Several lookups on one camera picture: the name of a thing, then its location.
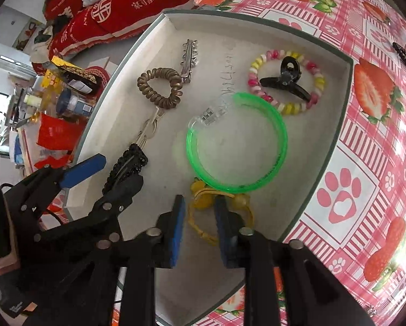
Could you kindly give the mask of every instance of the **white square with paw print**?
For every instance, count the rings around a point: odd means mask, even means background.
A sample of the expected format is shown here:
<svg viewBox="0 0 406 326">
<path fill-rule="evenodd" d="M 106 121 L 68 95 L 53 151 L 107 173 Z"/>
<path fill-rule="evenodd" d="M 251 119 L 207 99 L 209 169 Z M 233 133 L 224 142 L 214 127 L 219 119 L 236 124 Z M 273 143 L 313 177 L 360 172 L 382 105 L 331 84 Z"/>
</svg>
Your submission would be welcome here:
<svg viewBox="0 0 406 326">
<path fill-rule="evenodd" d="M 336 147 L 305 211 L 304 222 L 335 249 L 350 239 L 378 193 L 374 176 L 361 164 Z"/>
</svg>

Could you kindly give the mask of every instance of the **blue gripper pad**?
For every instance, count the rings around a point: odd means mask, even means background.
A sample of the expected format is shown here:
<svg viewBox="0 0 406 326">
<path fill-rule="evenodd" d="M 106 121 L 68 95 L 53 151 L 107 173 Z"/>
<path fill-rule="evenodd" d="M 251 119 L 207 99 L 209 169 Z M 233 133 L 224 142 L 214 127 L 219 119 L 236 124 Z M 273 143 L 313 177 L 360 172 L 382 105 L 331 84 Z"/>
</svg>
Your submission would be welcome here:
<svg viewBox="0 0 406 326">
<path fill-rule="evenodd" d="M 182 240 L 183 222 L 185 220 L 185 199 L 176 195 L 171 212 L 159 216 L 156 227 L 161 229 L 163 234 L 164 254 L 158 267 L 173 268 L 179 257 L 180 242 Z"/>
<path fill-rule="evenodd" d="M 220 240 L 221 259 L 226 268 L 238 268 L 238 232 L 244 226 L 242 217 L 227 209 L 226 198 L 221 195 L 215 197 L 215 219 L 217 220 L 218 239 Z"/>
<path fill-rule="evenodd" d="M 81 163 L 64 171 L 63 179 L 60 181 L 60 187 L 62 189 L 72 188 L 91 175 L 100 172 L 106 165 L 107 159 L 104 155 L 97 153 L 92 157 L 84 160 Z"/>
</svg>

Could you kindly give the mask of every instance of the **silver hair clip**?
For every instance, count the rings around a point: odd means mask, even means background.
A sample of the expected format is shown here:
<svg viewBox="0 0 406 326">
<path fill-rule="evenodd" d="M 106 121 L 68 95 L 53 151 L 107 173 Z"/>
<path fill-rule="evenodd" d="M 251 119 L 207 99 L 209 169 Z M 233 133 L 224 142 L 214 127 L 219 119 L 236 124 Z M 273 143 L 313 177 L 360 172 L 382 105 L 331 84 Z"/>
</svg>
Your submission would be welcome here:
<svg viewBox="0 0 406 326">
<path fill-rule="evenodd" d="M 185 49 L 183 50 L 183 61 L 180 63 L 183 65 L 182 72 L 180 77 L 182 78 L 183 83 L 191 82 L 191 68 L 197 65 L 197 40 L 190 40 L 183 45 Z"/>
</svg>

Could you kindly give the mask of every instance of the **bolt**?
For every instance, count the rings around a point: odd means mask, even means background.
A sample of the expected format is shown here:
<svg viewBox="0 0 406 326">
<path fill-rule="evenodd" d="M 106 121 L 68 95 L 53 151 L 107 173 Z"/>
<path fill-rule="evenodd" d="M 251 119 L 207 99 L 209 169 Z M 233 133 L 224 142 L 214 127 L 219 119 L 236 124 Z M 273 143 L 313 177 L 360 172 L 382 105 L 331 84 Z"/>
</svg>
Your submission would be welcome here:
<svg viewBox="0 0 406 326">
<path fill-rule="evenodd" d="M 252 230 L 252 229 L 249 228 L 249 227 L 242 227 L 242 228 L 239 230 L 239 234 L 244 235 L 244 236 L 251 236 L 251 235 L 254 234 L 254 230 Z"/>
<path fill-rule="evenodd" d="M 110 234 L 109 238 L 113 243 L 117 243 L 117 241 L 120 240 L 120 235 L 119 233 L 114 232 Z"/>
<path fill-rule="evenodd" d="M 304 247 L 304 244 L 301 240 L 298 239 L 292 239 L 289 242 L 289 246 L 295 250 L 301 250 Z"/>
<path fill-rule="evenodd" d="M 105 249 L 108 249 L 111 246 L 111 241 L 109 241 L 109 240 L 99 240 L 96 243 L 96 246 L 97 246 L 98 249 L 105 250 Z"/>
<path fill-rule="evenodd" d="M 161 229 L 153 227 L 153 228 L 149 228 L 148 230 L 146 230 L 146 234 L 148 236 L 160 236 L 161 235 Z"/>
</svg>

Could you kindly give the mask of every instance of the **table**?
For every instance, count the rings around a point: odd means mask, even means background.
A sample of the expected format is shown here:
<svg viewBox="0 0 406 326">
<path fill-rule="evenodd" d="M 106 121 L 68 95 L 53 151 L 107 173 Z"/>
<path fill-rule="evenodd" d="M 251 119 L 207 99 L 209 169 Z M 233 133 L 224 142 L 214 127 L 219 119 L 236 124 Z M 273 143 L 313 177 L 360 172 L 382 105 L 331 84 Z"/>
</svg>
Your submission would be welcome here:
<svg viewBox="0 0 406 326">
<path fill-rule="evenodd" d="M 377 325 L 390 324 L 406 301 L 406 246 L 395 271 L 385 276 L 386 283 L 377 286 L 376 280 L 365 279 L 365 274 L 373 278 L 374 258 L 366 273 L 364 269 L 374 252 L 389 247 L 397 223 L 406 226 L 406 67 L 392 47 L 392 42 L 406 44 L 406 21 L 383 0 L 196 0 L 196 4 L 278 21 L 335 45 L 360 62 L 332 159 L 285 241 L 304 241 L 375 314 Z M 362 98 L 365 74 L 374 84 L 382 80 L 383 89 L 393 87 L 380 109 L 371 109 Z M 398 239 L 406 242 L 406 228 L 404 234 Z M 195 325 L 242 324 L 243 308 L 241 288 Z"/>
</svg>

